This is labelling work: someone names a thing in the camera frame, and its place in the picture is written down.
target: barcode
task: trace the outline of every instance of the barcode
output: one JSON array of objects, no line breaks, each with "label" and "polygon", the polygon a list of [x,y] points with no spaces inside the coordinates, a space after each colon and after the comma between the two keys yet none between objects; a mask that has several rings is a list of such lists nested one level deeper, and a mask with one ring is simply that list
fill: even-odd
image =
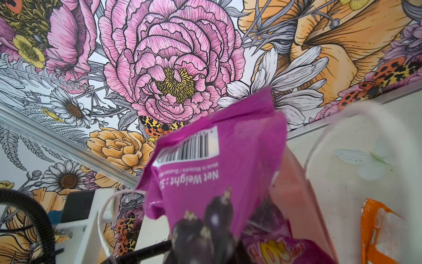
[{"label": "barcode", "polygon": [[217,127],[201,130],[174,147],[164,148],[153,162],[153,166],[174,162],[212,158],[219,154]]}]

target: orange snack package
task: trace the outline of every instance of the orange snack package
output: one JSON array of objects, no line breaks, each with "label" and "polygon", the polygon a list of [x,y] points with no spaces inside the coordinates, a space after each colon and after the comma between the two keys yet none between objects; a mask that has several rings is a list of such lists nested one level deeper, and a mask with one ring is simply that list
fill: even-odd
[{"label": "orange snack package", "polygon": [[362,264],[400,263],[404,220],[383,203],[367,199],[362,208]]}]

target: plastic bag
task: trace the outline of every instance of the plastic bag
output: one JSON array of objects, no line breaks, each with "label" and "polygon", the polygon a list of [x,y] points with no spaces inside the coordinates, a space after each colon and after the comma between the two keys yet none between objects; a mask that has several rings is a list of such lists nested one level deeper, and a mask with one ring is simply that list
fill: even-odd
[{"label": "plastic bag", "polygon": [[248,220],[241,240],[254,264],[335,264],[315,242],[293,238],[290,221],[270,198]]},{"label": "plastic bag", "polygon": [[363,264],[400,262],[405,224],[398,214],[381,202],[367,199],[360,226]]},{"label": "plastic bag", "polygon": [[182,263],[223,263],[277,174],[287,133],[265,89],[157,142],[137,189]]}]

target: black corrugated tube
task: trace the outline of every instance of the black corrugated tube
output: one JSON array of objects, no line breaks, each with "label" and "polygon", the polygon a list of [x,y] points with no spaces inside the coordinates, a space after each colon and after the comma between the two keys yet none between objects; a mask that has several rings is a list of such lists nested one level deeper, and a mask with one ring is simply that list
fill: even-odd
[{"label": "black corrugated tube", "polygon": [[0,204],[16,207],[29,217],[43,248],[44,263],[55,264],[53,227],[41,204],[22,192],[9,189],[0,189]]}]

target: purple snack bag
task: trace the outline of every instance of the purple snack bag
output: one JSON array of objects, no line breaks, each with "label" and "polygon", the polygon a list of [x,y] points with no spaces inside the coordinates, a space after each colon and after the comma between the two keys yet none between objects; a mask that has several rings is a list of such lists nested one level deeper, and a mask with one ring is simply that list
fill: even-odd
[{"label": "purple snack bag", "polygon": [[285,116],[265,89],[163,137],[137,186],[147,191],[146,215],[167,216],[173,248],[189,237],[215,263],[226,260],[230,250],[219,245],[235,246],[266,197],[286,133]]},{"label": "purple snack bag", "polygon": [[270,198],[248,220],[241,241],[252,264],[335,264],[313,241],[293,238],[289,220]]}]

